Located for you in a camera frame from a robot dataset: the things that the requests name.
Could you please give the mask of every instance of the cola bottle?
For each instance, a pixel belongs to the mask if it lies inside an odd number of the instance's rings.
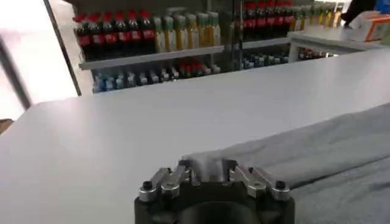
[[[269,1],[266,9],[266,28],[265,28],[265,35],[266,38],[273,38],[274,37],[274,24],[275,24],[275,4],[273,1]]]
[[[103,15],[103,33],[106,57],[112,58],[118,56],[118,33],[115,29],[111,12],[106,12]]]
[[[88,30],[91,33],[92,50],[91,58],[101,59],[104,57],[104,34],[100,13],[94,13],[88,18]]]
[[[120,54],[126,56],[129,54],[130,32],[129,27],[124,21],[123,12],[117,12],[115,15],[115,27],[118,31],[118,49]]]
[[[129,41],[129,55],[140,54],[141,49],[141,30],[140,25],[137,21],[137,14],[135,11],[130,11],[128,14],[129,21],[127,25],[130,32],[130,41]]]
[[[265,27],[266,27],[266,3],[264,1],[258,3],[256,10],[256,37],[258,39],[265,38]]]
[[[283,36],[283,20],[285,19],[283,2],[278,1],[274,10],[275,23],[274,23],[274,37]]]
[[[149,19],[150,14],[146,10],[141,10],[140,15],[141,15],[140,27],[141,27],[141,36],[142,36],[141,53],[142,54],[155,53],[156,48],[155,48],[155,40],[154,40],[154,29]]]
[[[79,46],[81,48],[81,51],[84,55],[85,60],[92,59],[92,41],[90,32],[88,30],[87,25],[87,15],[86,14],[80,14],[77,15],[73,20],[76,22],[77,26],[74,28],[74,33],[77,37],[77,42],[79,43]]]

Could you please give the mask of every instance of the screw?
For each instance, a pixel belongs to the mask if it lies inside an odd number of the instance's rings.
[[[144,183],[142,184],[142,188],[145,190],[145,191],[150,191],[152,190],[153,188],[153,184],[150,180],[148,181],[144,181]]]
[[[284,190],[286,188],[286,182],[278,180],[276,181],[275,187],[278,190]]]

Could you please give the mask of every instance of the bottle cap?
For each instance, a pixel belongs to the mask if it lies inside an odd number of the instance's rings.
[[[122,11],[116,12],[115,19],[116,20],[123,20],[123,12]]]
[[[112,13],[111,13],[111,12],[105,12],[105,13],[103,14],[103,21],[105,21],[105,22],[111,21],[111,16],[112,16]]]
[[[132,19],[132,20],[135,20],[137,18],[137,13],[134,11],[134,10],[131,10],[127,16],[129,17],[129,19]]]

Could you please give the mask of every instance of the white counter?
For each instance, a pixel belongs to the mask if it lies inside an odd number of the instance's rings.
[[[390,50],[39,104],[0,137],[1,224],[129,224],[184,154],[390,102]]]

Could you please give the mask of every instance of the plastic bottle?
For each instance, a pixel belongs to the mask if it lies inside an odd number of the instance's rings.
[[[167,51],[176,51],[176,31],[173,29],[173,19],[170,16],[164,16],[163,21],[165,48]]]
[[[121,55],[125,56],[129,54],[131,50],[129,46],[130,42],[130,32],[129,27],[124,21],[123,12],[117,12],[115,15],[115,27],[118,31],[118,49],[120,50]]]
[[[161,18],[154,17],[154,27],[155,27],[155,45],[157,53],[162,53],[166,51],[165,48],[165,36],[162,29]]]
[[[257,5],[256,10],[256,29],[255,29],[255,36],[258,39],[265,39],[265,27],[266,27],[266,3],[264,1],[261,1]]]
[[[108,57],[118,56],[118,32],[115,29],[111,12],[103,14],[103,33],[105,41],[105,54]]]
[[[196,25],[196,16],[193,14],[187,14],[187,32],[188,32],[188,48],[199,48],[199,30]]]
[[[210,45],[211,46],[219,46],[221,45],[221,28],[218,24],[218,13],[216,12],[209,12],[208,16],[211,21],[211,35],[210,35]]]
[[[144,54],[152,54],[156,52],[155,41],[154,41],[154,30],[153,25],[149,19],[149,12],[141,10],[141,35],[142,35],[142,51]]]
[[[92,58],[100,59],[104,57],[104,35],[102,24],[100,22],[100,13],[90,15],[88,29],[91,33],[93,54]]]
[[[182,15],[175,16],[175,29],[176,29],[176,46],[178,50],[184,50],[188,48],[188,32],[185,29],[185,17]]]
[[[266,26],[266,37],[273,38],[274,37],[274,24],[275,24],[275,4],[273,1],[269,1],[266,9],[267,16],[267,26]]]
[[[294,22],[293,3],[289,0],[285,2],[285,17],[283,19],[283,36],[287,36],[290,31],[291,23]]]
[[[137,55],[141,53],[141,30],[140,25],[137,21],[137,14],[135,11],[130,11],[128,13],[129,21],[127,25],[130,32],[130,41],[129,41],[129,55]]]
[[[81,51],[84,55],[84,59],[90,60],[93,58],[93,46],[91,42],[91,36],[88,28],[85,25],[86,14],[77,15],[73,20],[76,22],[76,27],[74,28],[74,34],[77,37],[77,42],[81,48]]]
[[[335,19],[333,20],[333,28],[337,28],[341,25],[342,8],[344,8],[344,3],[339,2],[335,12]]]
[[[276,4],[274,15],[275,15],[275,23],[274,23],[274,36],[275,37],[282,37],[284,30],[283,30],[283,21],[285,19],[285,13],[284,13],[284,3],[281,1],[278,1]]]

